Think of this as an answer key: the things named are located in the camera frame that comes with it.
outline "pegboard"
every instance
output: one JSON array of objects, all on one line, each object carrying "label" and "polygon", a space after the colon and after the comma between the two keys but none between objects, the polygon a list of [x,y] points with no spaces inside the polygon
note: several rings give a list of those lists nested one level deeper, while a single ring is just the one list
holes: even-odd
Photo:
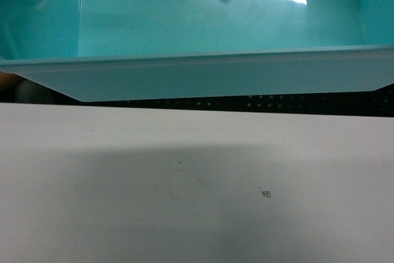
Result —
[{"label": "pegboard", "polygon": [[394,84],[371,92],[247,95],[82,103],[54,93],[61,105],[394,117]]}]

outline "white table surface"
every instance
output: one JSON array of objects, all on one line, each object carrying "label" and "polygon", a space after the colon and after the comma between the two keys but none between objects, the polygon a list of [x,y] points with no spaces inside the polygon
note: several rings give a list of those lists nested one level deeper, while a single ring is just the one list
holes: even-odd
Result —
[{"label": "white table surface", "polygon": [[394,262],[393,148],[391,118],[2,103],[0,262]]}]

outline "small sticker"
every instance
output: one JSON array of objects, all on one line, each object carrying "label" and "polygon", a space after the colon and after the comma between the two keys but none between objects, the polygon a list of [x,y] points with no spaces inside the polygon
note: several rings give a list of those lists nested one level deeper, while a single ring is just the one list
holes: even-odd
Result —
[{"label": "small sticker", "polygon": [[261,188],[260,188],[260,192],[261,192],[261,194],[263,195],[263,197],[271,198],[271,191],[263,191],[263,190],[261,190]]}]

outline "white surface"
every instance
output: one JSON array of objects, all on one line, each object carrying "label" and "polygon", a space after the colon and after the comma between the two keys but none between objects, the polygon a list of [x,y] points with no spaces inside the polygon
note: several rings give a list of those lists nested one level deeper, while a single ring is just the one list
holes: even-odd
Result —
[{"label": "white surface", "polygon": [[393,262],[394,119],[0,104],[0,120],[0,262]]}]

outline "teal plastic tray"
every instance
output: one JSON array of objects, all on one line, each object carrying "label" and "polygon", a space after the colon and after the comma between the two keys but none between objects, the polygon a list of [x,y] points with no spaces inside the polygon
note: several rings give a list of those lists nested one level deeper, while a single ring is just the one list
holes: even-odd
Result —
[{"label": "teal plastic tray", "polygon": [[371,91],[393,0],[0,0],[0,70],[82,101]]}]

